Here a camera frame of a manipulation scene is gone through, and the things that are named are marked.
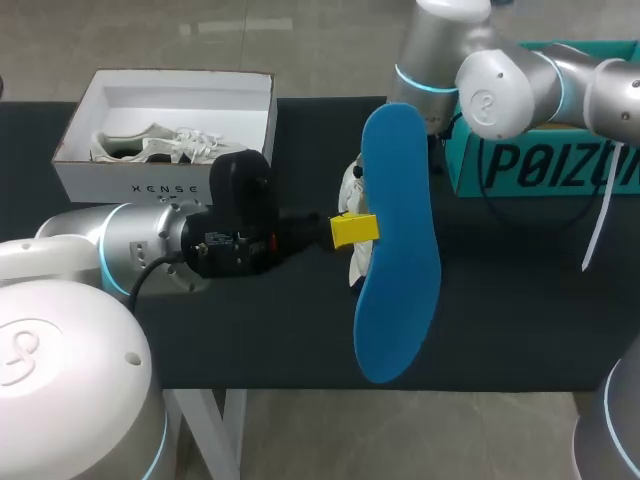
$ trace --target blue light ring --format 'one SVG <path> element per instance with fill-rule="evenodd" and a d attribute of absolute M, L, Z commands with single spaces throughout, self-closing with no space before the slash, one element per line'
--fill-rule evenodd
<path fill-rule="evenodd" d="M 160 460 L 160 456 L 162 455 L 162 450 L 164 450 L 164 444 L 167 441 L 168 425 L 169 425 L 169 416 L 167 414 L 167 411 L 165 410 L 164 411 L 164 432 L 162 433 L 162 441 L 160 442 L 160 447 L 158 448 L 156 457 L 153 459 L 153 462 L 151 462 L 151 466 L 147 470 L 147 473 L 144 474 L 141 480 L 149 480 L 149 478 L 151 477 L 151 474 L 153 473 L 153 470 L 156 468 L 156 464 L 158 463 L 158 460 Z"/>
<path fill-rule="evenodd" d="M 422 90 L 429 93 L 456 93 L 458 91 L 457 88 L 438 88 L 438 87 L 430 87 L 428 85 L 423 85 L 421 83 L 413 80 L 409 75 L 404 73 L 396 64 L 396 73 L 398 76 L 408 85 L 411 85 L 413 88 L 417 88 L 418 90 Z"/>
<path fill-rule="evenodd" d="M 116 290 L 128 296 L 129 292 L 127 292 L 124 288 L 118 285 L 118 282 L 116 282 L 115 278 L 113 278 L 113 275 L 111 275 L 111 271 L 109 270 L 109 265 L 107 264 L 107 259 L 104 253 L 104 236 L 107 233 L 107 227 L 109 226 L 109 222 L 121 208 L 124 208 L 127 205 L 131 205 L 131 204 L 123 203 L 122 205 L 118 205 L 116 208 L 114 208 L 111 211 L 111 213 L 109 213 L 104 223 L 102 224 L 102 227 L 101 227 L 102 232 L 100 233 L 100 240 L 98 241 L 98 255 L 100 256 L 100 269 L 102 270 L 103 277 L 106 277 L 109 283 L 111 283 L 111 285 L 113 285 L 116 288 Z"/>
<path fill-rule="evenodd" d="M 560 103 L 558 104 L 558 108 L 556 109 L 556 113 L 554 113 L 551 118 L 548 120 L 549 122 L 552 121 L 554 118 L 556 118 L 556 116 L 558 115 L 558 113 L 560 113 L 560 110 L 562 109 L 562 105 L 564 104 L 564 96 L 565 96 L 565 86 L 564 86 L 564 78 L 562 77 L 562 72 L 560 71 L 560 68 L 558 67 L 558 65 L 556 64 L 556 62 L 554 62 L 553 60 L 551 60 L 549 57 L 547 57 L 544 53 L 542 52 L 538 52 L 538 51 L 534 51 L 533 53 L 535 53 L 536 55 L 538 55 L 540 58 L 545 59 L 547 62 L 549 62 L 551 64 L 551 66 L 553 67 L 553 69 L 556 71 L 556 74 L 558 75 L 558 78 L 560 79 L 560 90 L 561 90 L 561 94 L 560 94 Z"/>
<path fill-rule="evenodd" d="M 627 464 L 627 467 L 629 467 L 629 470 L 633 472 L 636 478 L 640 478 L 640 469 L 635 466 L 627 452 L 624 450 L 622 443 L 620 443 L 620 439 L 618 438 L 618 435 L 616 435 L 616 432 L 613 428 L 613 422 L 611 422 L 611 414 L 609 413 L 609 385 L 611 383 L 611 378 L 613 377 L 613 372 L 616 371 L 616 368 L 618 368 L 619 364 L 620 360 L 618 360 L 618 363 L 616 363 L 615 367 L 613 367 L 613 369 L 611 370 L 609 377 L 607 377 L 607 383 L 604 387 L 604 416 L 607 421 L 607 428 L 609 429 L 611 440 L 613 440 L 613 444 L 616 446 L 616 449 L 622 457 L 622 460 L 624 460 L 624 463 Z"/>

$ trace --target white shoe box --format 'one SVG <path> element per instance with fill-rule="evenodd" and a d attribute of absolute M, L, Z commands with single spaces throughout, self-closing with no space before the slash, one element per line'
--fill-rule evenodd
<path fill-rule="evenodd" d="M 90 159 L 96 132 L 130 136 L 152 123 L 222 134 L 271 163 L 276 127 L 274 77 L 248 72 L 99 70 L 53 158 L 72 202 L 211 203 L 203 164 L 106 163 Z"/>

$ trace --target table leg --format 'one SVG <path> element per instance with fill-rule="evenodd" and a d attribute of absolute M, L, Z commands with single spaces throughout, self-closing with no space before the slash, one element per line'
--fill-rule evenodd
<path fill-rule="evenodd" d="M 247 391 L 227 390 L 224 401 L 222 421 L 229 435 L 231 448 L 236 455 L 236 462 L 240 465 L 242 457 L 242 437 L 244 434 L 244 418 L 247 412 Z"/>
<path fill-rule="evenodd" d="M 240 480 L 236 452 L 211 390 L 173 390 L 211 477 Z"/>

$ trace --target shoelace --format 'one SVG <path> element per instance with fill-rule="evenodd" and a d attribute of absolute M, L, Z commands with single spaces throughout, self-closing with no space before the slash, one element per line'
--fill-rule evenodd
<path fill-rule="evenodd" d="M 209 157 L 222 138 L 222 135 L 182 127 L 176 130 L 176 145 L 173 150 L 190 154 L 193 161 L 197 156 Z"/>

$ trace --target teal box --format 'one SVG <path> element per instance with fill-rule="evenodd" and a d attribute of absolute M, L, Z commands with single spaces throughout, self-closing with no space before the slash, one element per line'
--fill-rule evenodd
<path fill-rule="evenodd" d="M 640 62 L 629 42 L 562 42 L 600 58 Z M 527 43 L 538 49 L 548 43 Z M 480 138 L 460 118 L 446 145 L 449 175 L 460 197 L 482 195 L 478 180 Z M 537 129 L 507 141 L 484 142 L 482 184 L 490 197 L 591 195 L 605 185 L 613 142 L 580 129 Z M 618 161 L 615 194 L 640 194 L 640 152 L 625 145 Z"/>

